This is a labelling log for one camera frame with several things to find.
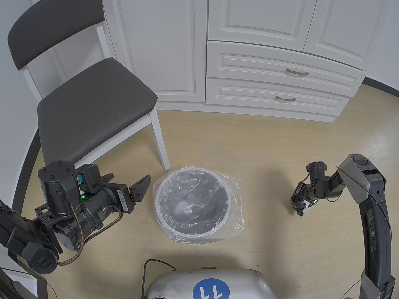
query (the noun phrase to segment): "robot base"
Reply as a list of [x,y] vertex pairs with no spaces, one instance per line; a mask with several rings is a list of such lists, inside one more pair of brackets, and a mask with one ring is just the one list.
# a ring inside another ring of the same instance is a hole
[[147,299],[279,299],[262,273],[251,269],[176,270],[157,277]]

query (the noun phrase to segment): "cabinet base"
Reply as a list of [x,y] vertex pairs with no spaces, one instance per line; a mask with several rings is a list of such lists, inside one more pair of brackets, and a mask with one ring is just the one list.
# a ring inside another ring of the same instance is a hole
[[263,115],[286,118],[298,118],[300,120],[311,120],[319,122],[334,122],[336,116],[297,112],[288,110],[276,110],[272,108],[254,108],[254,107],[235,107],[230,105],[206,104],[198,102],[172,102],[158,101],[157,110],[170,111],[197,111],[197,112],[215,112],[215,113],[233,113],[247,115]]

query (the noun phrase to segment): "white chair leg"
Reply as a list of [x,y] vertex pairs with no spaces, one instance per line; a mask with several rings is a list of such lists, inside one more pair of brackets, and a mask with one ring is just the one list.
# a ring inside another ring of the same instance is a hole
[[170,169],[169,159],[167,158],[166,147],[164,138],[162,137],[161,126],[159,125],[158,114],[156,113],[156,107],[149,113],[151,119],[151,130],[152,135],[155,139],[156,149],[158,150],[159,157],[161,159],[162,167],[165,171]]

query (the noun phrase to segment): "blue sticker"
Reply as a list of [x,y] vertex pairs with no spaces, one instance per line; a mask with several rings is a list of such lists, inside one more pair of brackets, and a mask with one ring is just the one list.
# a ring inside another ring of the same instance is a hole
[[230,289],[225,282],[209,278],[201,280],[193,290],[194,299],[229,299]]

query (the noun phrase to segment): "floor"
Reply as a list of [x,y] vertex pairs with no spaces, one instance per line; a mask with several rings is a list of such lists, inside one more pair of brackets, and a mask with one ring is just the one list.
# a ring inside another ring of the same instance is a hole
[[[252,268],[266,275],[282,299],[339,299],[364,268],[357,204],[346,189],[336,203],[321,201],[303,218],[289,203],[309,162],[326,162],[331,175],[349,153],[368,157],[386,177],[392,275],[399,276],[399,98],[362,85],[334,123],[202,112],[158,115],[172,170],[200,165],[240,180],[244,231],[211,244],[172,242],[155,220],[149,190],[132,214],[87,244],[76,262],[46,276],[59,299],[139,299],[148,258],[179,270]],[[155,181],[165,173],[148,127],[96,163],[102,174],[114,173],[113,182],[128,186],[146,174]],[[43,203],[36,177],[42,166],[40,153],[23,207],[28,218]],[[61,260],[72,255],[66,251]],[[149,264],[147,286],[167,271],[162,264]],[[347,295],[358,294],[359,284]],[[392,298],[399,298],[399,290]]]

